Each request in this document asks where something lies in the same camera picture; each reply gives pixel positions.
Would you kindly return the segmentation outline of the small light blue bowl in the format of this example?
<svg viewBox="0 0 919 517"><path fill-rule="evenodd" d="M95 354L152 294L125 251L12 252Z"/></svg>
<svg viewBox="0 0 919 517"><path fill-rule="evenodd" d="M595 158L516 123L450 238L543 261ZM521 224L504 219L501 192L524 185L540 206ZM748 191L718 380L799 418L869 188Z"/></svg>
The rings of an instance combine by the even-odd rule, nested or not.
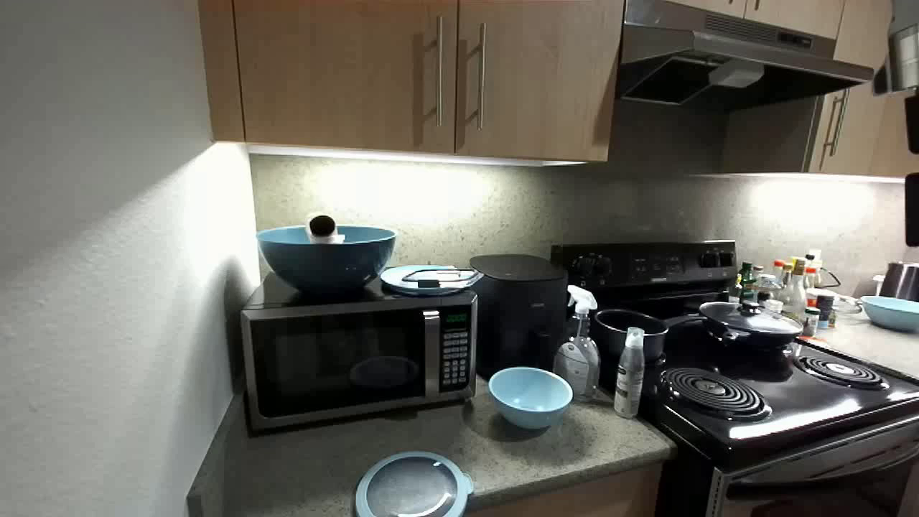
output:
<svg viewBox="0 0 919 517"><path fill-rule="evenodd" d="M572 386L543 367L501 367L487 380L500 413L521 432L550 428L573 399Z"/></svg>

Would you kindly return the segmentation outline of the clear lid with blue rim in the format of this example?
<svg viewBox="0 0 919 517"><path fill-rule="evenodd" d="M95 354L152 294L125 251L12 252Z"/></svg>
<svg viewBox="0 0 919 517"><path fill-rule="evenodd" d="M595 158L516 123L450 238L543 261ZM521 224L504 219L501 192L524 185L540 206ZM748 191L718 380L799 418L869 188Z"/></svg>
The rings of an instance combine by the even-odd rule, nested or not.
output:
<svg viewBox="0 0 919 517"><path fill-rule="evenodd" d="M369 465L352 491L355 517L465 517L470 478L442 455L402 452Z"/></svg>

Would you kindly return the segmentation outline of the large dark blue bowl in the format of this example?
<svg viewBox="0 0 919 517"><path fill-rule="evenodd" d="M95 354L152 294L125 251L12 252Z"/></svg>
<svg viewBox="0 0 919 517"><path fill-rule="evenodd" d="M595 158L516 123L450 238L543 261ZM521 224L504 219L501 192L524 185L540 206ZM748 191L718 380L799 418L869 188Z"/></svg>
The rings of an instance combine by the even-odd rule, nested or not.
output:
<svg viewBox="0 0 919 517"><path fill-rule="evenodd" d="M340 228L339 241L316 241L303 228L259 232L270 270L307 297L358 294L386 264L396 235L382 228Z"/></svg>

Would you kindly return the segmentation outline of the round object in large bowl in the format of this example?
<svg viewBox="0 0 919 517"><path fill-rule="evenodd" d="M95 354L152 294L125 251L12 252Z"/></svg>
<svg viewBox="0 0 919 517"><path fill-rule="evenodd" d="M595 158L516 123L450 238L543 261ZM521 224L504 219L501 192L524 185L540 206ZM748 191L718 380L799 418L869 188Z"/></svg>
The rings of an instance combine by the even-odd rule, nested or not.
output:
<svg viewBox="0 0 919 517"><path fill-rule="evenodd" d="M313 241L322 241L322 244L339 244L340 241L340 232L336 228L336 221L330 216L313 216L307 221L307 232Z"/></svg>

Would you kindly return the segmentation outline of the light blue bowl far right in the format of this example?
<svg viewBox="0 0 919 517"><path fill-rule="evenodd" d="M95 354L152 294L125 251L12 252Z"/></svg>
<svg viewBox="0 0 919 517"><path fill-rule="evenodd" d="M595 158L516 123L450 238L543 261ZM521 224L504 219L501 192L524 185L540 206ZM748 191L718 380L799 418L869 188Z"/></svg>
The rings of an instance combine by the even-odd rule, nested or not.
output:
<svg viewBox="0 0 919 517"><path fill-rule="evenodd" d="M886 331L919 331L919 303L909 298L889 298L889 297L865 297L860 307L866 320Z"/></svg>

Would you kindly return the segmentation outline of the blue plate on microwave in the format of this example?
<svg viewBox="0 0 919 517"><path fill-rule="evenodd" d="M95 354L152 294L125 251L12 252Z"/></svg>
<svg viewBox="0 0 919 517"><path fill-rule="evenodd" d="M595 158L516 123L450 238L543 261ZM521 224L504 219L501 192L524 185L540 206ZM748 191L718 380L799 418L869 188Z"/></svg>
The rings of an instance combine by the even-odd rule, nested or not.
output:
<svg viewBox="0 0 919 517"><path fill-rule="evenodd" d="M473 287L478 280L478 270L453 264L398 264L379 274L379 281L402 297L453 297Z"/></svg>

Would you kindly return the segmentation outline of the clear spray bottle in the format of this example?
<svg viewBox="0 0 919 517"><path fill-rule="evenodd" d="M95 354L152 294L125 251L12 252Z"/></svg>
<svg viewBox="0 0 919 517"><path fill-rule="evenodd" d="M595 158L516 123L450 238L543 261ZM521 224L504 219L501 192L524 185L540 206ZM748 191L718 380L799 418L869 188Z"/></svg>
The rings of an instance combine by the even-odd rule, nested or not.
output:
<svg viewBox="0 0 919 517"><path fill-rule="evenodd" d="M554 370L572 386L576 397L589 397L600 380L596 341L589 337L596 298L585 287L572 284L569 307L573 334L556 347Z"/></svg>

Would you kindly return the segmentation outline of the wooden upper cabinet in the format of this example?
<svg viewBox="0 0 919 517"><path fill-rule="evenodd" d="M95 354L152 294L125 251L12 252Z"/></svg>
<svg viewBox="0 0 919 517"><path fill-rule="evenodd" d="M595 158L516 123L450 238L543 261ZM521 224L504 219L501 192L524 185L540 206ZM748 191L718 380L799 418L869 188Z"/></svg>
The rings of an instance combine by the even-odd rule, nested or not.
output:
<svg viewBox="0 0 919 517"><path fill-rule="evenodd" d="M600 162L623 0L195 0L217 142Z"/></svg>

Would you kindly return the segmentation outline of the black and silver microwave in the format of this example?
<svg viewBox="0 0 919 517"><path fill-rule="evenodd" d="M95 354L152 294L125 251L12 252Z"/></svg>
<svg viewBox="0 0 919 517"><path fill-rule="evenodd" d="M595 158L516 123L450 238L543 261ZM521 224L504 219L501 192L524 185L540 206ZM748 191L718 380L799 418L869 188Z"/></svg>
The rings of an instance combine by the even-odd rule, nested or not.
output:
<svg viewBox="0 0 919 517"><path fill-rule="evenodd" d="M241 311L241 357L253 433L461 403L473 393L475 297L259 294Z"/></svg>

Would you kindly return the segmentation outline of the stainless range hood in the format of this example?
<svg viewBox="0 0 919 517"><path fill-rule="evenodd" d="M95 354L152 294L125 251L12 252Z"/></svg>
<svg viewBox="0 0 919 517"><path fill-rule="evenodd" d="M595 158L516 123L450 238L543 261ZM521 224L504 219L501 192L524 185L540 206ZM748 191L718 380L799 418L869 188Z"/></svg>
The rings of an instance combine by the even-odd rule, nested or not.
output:
<svg viewBox="0 0 919 517"><path fill-rule="evenodd" d="M889 0L626 0L623 102L740 109L869 83Z"/></svg>

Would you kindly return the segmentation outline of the black frying pan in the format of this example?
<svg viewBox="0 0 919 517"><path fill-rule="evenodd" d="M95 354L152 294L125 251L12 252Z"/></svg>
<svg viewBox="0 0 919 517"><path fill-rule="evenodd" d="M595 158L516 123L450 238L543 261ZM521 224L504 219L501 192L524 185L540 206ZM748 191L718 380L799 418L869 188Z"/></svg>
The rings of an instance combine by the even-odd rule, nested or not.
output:
<svg viewBox="0 0 919 517"><path fill-rule="evenodd" d="M781 354L803 324L790 317L768 317L753 304L738 303L702 303L698 307L705 334L731 354Z"/></svg>

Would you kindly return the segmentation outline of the black electric stove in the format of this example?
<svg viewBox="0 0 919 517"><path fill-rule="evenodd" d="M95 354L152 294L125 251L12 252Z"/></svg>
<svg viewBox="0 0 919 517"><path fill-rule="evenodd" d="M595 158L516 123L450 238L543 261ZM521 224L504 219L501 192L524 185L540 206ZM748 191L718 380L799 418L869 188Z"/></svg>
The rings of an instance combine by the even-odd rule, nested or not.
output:
<svg viewBox="0 0 919 517"><path fill-rule="evenodd" d="M740 334L730 241L556 244L615 362L645 331L639 419L674 442L655 517L916 517L919 386L816 339Z"/></svg>

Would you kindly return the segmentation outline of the condiment bottles cluster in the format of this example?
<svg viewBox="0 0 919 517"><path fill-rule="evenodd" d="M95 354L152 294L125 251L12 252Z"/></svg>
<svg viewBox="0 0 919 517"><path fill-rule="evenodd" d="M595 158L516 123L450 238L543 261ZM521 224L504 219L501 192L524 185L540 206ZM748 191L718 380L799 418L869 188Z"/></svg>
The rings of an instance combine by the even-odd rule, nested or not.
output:
<svg viewBox="0 0 919 517"><path fill-rule="evenodd" d="M816 251L776 260L768 270L743 261L735 275L735 298L768 317L800 323L803 331L836 323L836 290L840 280L820 264Z"/></svg>

